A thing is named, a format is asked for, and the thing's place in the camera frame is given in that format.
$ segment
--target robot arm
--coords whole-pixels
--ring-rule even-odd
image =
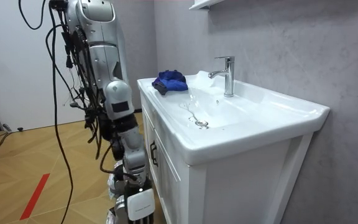
[[[113,145],[116,223],[153,222],[154,195],[148,178],[148,159],[127,84],[124,38],[116,10],[108,0],[68,0],[55,7],[64,13],[66,52],[78,67],[89,106],[86,122],[98,119],[101,135]],[[128,178],[118,173],[128,173]]]

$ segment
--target bathroom sink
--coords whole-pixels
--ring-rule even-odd
[[[188,91],[162,96],[154,78],[138,80],[139,89],[181,144],[187,164],[235,155],[256,147],[319,130],[327,106],[235,81],[234,96],[224,93],[224,77],[187,75]]]

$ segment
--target herringbone floor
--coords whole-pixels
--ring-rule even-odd
[[[136,118],[143,133],[142,114],[136,114]],[[94,159],[95,142],[87,143],[91,137],[89,129],[84,129],[84,122],[77,122],[60,125],[59,131],[74,180],[65,223],[106,223],[107,210],[114,206],[114,201],[108,197],[108,174],[99,170],[100,159]],[[112,167],[114,163],[109,153],[104,166]],[[19,220],[41,177],[49,173],[30,218]],[[69,191],[67,168],[53,127],[14,133],[6,138],[0,148],[0,224],[60,223]],[[155,223],[163,224],[161,205],[155,198]]]

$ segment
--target red tape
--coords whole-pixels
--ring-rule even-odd
[[[38,183],[37,188],[35,188],[34,193],[32,194],[32,196],[31,196],[26,208],[24,209],[22,216],[20,217],[20,220],[23,220],[23,219],[26,219],[26,218],[30,217],[30,215],[31,215],[31,213],[32,213],[32,211],[33,211],[33,209],[35,207],[35,204],[37,203],[38,198],[40,197],[41,192],[44,189],[45,184],[47,183],[49,175],[50,174],[44,174],[41,177],[41,180]]]

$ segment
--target blue cloth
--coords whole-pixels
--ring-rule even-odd
[[[176,70],[160,72],[152,85],[161,95],[165,95],[168,91],[188,90],[186,78]]]

